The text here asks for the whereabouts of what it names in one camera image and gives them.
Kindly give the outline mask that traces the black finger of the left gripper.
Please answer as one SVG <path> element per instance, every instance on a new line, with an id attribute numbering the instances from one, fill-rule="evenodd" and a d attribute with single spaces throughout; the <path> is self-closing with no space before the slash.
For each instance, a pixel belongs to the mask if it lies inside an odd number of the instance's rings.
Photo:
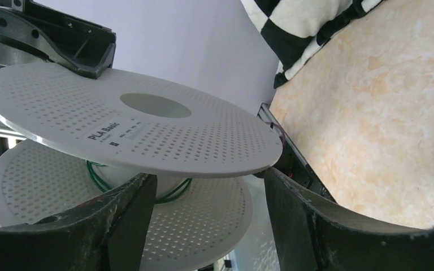
<path id="1" fill-rule="evenodd" d="M 116 33 L 35 1 L 0 1 L 0 67 L 57 63 L 97 79 L 112 67 Z"/>

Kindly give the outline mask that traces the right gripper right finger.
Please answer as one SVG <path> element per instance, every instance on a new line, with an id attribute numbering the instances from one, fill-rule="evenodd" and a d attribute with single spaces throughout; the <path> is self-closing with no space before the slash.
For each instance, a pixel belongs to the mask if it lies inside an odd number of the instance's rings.
<path id="1" fill-rule="evenodd" d="M 264 175 L 282 270 L 399 270 L 390 225 L 297 186 L 275 168 Z"/>

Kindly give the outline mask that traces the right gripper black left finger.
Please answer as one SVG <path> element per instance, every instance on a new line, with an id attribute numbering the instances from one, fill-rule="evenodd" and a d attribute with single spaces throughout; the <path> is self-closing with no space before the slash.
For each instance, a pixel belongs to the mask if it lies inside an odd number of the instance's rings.
<path id="1" fill-rule="evenodd" d="M 139 173 L 124 184 L 39 220 L 34 270 L 138 270 L 157 192 Z"/>

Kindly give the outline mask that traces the translucent white cable spool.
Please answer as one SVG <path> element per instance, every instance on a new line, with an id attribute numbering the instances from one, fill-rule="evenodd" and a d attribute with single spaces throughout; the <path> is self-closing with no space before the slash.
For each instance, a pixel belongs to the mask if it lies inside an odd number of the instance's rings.
<path id="1" fill-rule="evenodd" d="M 97 79 L 59 64 L 0 69 L 0 121 L 24 141 L 0 157 L 0 227 L 33 224 L 155 175 L 142 270 L 195 270 L 232 251 L 253 202 L 244 179 L 282 144 L 256 116 L 174 82 L 108 68 Z"/>

